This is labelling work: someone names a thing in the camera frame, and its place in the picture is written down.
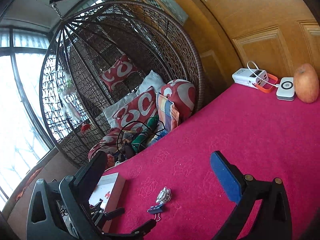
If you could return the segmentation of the white shallow cardboard box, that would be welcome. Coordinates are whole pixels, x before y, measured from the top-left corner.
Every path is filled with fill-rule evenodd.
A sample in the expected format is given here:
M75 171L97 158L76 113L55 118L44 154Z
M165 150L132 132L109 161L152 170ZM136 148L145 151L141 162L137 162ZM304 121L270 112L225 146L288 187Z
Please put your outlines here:
M74 185L75 200L93 224L102 232L109 232L111 222L125 213L118 207L125 179L118 173L104 175L98 182L89 179Z

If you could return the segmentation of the pink red tablecloth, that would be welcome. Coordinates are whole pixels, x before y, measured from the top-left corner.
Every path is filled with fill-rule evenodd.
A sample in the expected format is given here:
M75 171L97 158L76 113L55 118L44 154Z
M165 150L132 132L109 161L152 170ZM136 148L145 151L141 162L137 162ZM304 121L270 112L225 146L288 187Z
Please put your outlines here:
M118 239L319 239L319 102L232 85L113 172Z

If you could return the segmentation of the red white patterned cushion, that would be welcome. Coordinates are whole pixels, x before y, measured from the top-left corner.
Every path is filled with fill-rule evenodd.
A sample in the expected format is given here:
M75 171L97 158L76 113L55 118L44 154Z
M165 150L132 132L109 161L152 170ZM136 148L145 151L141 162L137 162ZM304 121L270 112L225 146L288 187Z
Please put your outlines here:
M118 109L112 118L118 128L136 131L142 129L140 122L146 122L156 113L156 94L154 88L150 86L145 92Z

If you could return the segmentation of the plaid colourful pillow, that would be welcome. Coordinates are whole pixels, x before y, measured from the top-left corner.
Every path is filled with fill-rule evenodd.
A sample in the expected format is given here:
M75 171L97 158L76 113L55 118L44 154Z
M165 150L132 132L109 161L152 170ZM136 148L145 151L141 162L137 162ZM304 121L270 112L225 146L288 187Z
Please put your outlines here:
M161 93L156 95L156 104L158 109L159 120L163 122L167 132L171 132L178 126L180 113L175 104Z

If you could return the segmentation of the white power bank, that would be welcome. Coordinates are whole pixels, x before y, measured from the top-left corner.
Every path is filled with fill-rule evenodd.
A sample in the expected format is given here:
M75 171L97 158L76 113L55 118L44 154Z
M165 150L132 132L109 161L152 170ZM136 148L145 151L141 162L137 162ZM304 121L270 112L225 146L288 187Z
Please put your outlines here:
M254 85L264 87L268 81L268 75L265 70L240 68L233 75L235 83L251 88L256 88Z

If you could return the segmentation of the wicker hanging egg chair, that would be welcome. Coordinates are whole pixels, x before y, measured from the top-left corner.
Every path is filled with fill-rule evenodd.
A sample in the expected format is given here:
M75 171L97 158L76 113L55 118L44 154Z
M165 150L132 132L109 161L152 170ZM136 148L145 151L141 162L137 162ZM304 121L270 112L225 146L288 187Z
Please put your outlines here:
M195 86L191 110L200 110L203 68L179 22L146 3L96 0L60 16L40 74L44 125L64 157L84 166L117 122L107 111L177 79Z

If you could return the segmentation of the large red apple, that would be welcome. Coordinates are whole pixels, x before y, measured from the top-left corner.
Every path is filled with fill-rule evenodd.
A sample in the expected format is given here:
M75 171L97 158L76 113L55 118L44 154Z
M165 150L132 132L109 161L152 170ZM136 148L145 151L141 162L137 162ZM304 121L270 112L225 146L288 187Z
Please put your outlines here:
M297 97L304 103L313 103L319 96L319 78L311 64L298 67L293 76Z

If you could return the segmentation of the small upper red cushion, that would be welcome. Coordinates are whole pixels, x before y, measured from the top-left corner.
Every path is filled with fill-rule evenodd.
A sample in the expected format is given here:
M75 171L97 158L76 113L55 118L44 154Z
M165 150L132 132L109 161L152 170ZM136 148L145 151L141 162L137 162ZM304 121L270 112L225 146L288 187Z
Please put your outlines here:
M102 72L99 77L109 91L114 91L117 84L123 82L129 75L137 72L138 68L123 54L116 60L112 67Z

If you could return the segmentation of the white wireless charger pad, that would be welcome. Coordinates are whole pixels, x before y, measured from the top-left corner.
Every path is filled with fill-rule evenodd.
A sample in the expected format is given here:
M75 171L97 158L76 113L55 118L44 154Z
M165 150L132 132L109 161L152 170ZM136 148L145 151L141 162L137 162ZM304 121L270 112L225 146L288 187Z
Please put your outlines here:
M295 99L295 89L293 77L283 77L276 91L278 100L293 101Z

